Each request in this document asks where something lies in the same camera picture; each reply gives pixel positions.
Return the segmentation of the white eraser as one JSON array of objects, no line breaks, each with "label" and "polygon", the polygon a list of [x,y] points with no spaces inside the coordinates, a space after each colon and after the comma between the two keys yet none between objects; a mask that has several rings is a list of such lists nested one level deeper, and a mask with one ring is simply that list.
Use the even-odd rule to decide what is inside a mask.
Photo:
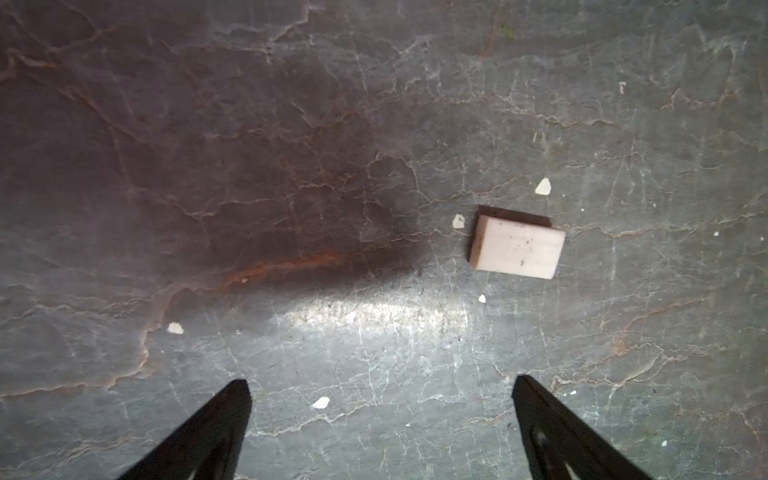
[{"label": "white eraser", "polygon": [[548,217],[481,205],[468,260],[478,271],[551,280],[565,239]]}]

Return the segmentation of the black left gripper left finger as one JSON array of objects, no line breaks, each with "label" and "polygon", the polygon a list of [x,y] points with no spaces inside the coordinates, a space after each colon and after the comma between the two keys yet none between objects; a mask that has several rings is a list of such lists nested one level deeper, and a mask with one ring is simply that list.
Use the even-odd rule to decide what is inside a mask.
[{"label": "black left gripper left finger", "polygon": [[229,382],[121,477],[232,480],[251,410],[247,381]]}]

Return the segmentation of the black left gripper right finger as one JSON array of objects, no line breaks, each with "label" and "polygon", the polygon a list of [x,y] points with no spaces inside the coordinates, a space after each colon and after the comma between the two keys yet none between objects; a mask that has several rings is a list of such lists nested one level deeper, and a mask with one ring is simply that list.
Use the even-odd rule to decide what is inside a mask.
[{"label": "black left gripper right finger", "polygon": [[532,478],[650,479],[532,376],[516,378],[511,398]]}]

